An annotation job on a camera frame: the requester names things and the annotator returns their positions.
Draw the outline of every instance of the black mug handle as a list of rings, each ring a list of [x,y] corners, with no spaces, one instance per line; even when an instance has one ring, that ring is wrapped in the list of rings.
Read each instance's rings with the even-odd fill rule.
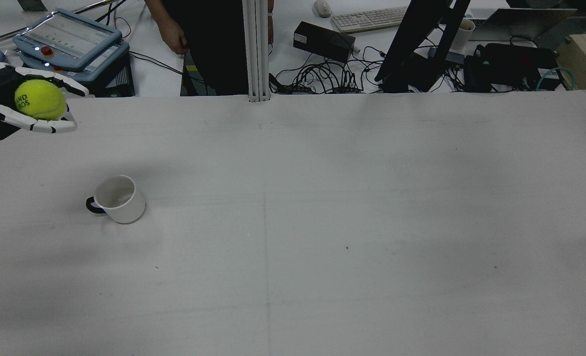
[[[87,209],[89,210],[89,212],[92,212],[94,214],[105,214],[106,210],[102,209],[102,208],[98,208],[92,205],[92,203],[94,203],[94,196],[91,196],[87,199]]]

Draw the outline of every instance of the white cup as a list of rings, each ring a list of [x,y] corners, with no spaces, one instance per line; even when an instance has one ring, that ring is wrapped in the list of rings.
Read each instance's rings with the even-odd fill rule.
[[[97,186],[94,196],[87,199],[87,209],[108,214],[117,223],[132,223],[143,214],[145,200],[132,178],[114,176]]]
[[[475,24],[473,21],[468,18],[462,18],[462,22],[460,22],[460,27],[455,34],[453,43],[451,43],[451,49],[463,50],[466,43],[469,41],[469,38],[471,38],[473,30],[475,30]]]

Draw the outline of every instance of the tennis ball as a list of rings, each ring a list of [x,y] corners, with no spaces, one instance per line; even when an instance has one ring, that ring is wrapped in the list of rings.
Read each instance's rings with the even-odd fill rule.
[[[42,79],[22,83],[14,93],[16,108],[33,119],[59,120],[66,109],[60,88]]]

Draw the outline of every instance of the robotic hand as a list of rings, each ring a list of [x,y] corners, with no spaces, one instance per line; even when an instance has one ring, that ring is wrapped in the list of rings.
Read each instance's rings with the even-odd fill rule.
[[[0,120],[16,126],[17,128],[37,131],[39,133],[66,133],[74,131],[78,124],[73,119],[69,106],[60,120],[37,120],[33,117],[19,113],[15,108],[15,90],[28,79],[44,79],[59,88],[65,88],[70,93],[86,96],[89,90],[71,78],[46,70],[37,70],[24,67],[13,67],[6,63],[0,63]]]

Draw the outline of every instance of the teal cable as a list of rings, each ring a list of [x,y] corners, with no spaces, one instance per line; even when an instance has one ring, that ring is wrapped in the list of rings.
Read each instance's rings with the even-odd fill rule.
[[[574,88],[576,88],[576,75],[574,75],[574,73],[572,73],[571,70],[569,70],[568,68],[562,68],[562,67],[556,67],[556,68],[552,68],[550,70],[548,70],[547,72],[545,72],[542,76],[541,79],[539,79],[539,81],[537,82],[537,87],[535,88],[535,91],[539,90],[539,87],[541,86],[541,82],[543,82],[543,80],[552,72],[554,72],[555,70],[562,70],[563,72],[566,72],[569,74],[570,78],[572,79],[572,85],[570,86],[570,88],[568,90],[574,90]]]

